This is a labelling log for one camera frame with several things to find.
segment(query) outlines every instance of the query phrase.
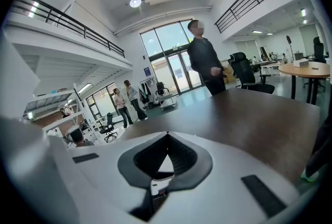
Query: round table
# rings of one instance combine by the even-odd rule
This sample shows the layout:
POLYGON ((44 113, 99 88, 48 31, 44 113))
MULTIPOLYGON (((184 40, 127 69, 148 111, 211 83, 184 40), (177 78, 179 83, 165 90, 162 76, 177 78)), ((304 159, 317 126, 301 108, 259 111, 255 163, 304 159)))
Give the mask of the round table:
POLYGON ((326 78, 330 76, 330 66, 328 64, 319 63, 319 62, 309 62, 309 66, 305 67, 295 67, 293 63, 284 64, 279 66, 279 71, 292 76, 292 95, 291 98, 295 99, 296 91, 296 76, 298 77, 307 77, 309 79, 309 88, 307 95, 307 103, 310 103, 311 89, 313 82, 313 92, 311 104, 316 104, 317 91, 318 91, 318 80, 320 78, 326 78))

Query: white box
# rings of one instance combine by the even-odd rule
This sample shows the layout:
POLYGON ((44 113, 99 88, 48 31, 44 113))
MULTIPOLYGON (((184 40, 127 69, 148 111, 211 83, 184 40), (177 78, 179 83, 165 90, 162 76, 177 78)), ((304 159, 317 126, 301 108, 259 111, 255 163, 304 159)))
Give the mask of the white box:
POLYGON ((305 66, 309 66, 309 60, 308 59, 301 59, 301 60, 297 60, 293 62, 293 65, 295 67, 305 67, 305 66))

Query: sign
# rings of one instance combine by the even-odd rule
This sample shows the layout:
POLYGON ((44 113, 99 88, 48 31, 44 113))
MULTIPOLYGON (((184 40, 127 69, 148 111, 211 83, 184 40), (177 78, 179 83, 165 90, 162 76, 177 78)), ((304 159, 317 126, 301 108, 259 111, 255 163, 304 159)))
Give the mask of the sign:
POLYGON ((144 68, 144 73, 147 77, 151 76, 150 68, 149 67, 144 68))

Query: cart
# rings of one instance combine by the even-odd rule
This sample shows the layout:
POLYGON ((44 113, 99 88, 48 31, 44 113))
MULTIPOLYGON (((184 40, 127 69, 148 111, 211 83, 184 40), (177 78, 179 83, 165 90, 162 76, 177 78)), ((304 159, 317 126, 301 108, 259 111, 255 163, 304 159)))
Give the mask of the cart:
POLYGON ((164 110, 164 108, 169 106, 176 106, 176 101, 173 100, 172 94, 170 93, 170 90, 168 88, 159 89, 156 91, 156 96, 158 98, 160 108, 164 110))

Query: black office chair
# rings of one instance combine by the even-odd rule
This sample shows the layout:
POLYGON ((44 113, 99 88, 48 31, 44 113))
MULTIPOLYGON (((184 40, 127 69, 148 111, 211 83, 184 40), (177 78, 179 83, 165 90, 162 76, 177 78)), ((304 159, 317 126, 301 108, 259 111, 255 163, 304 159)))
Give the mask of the black office chair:
MULTIPOLYGON (((319 37, 316 37, 313 39, 313 50, 314 50, 314 58, 311 61, 324 63, 326 64, 326 60, 324 58, 324 44, 321 43, 321 40, 319 37)), ((325 86, 321 84, 321 82, 318 82, 318 86, 322 87, 325 92, 325 86)))
POLYGON ((106 126, 102 126, 102 129, 100 130, 101 134, 106 134, 107 136, 104 138, 104 140, 106 141, 106 143, 108 143, 108 139, 113 136, 116 138, 116 136, 114 134, 117 134, 117 132, 112 133, 112 131, 114 130, 114 126, 112 123, 112 119, 113 119, 113 115, 111 113, 107 114, 107 125, 106 126))
POLYGON ((271 76, 270 74, 260 75, 261 83, 256 83, 253 70, 243 52, 232 54, 231 59, 228 61, 240 79, 241 89, 255 90, 269 94, 274 92, 274 86, 265 84, 266 77, 271 76))

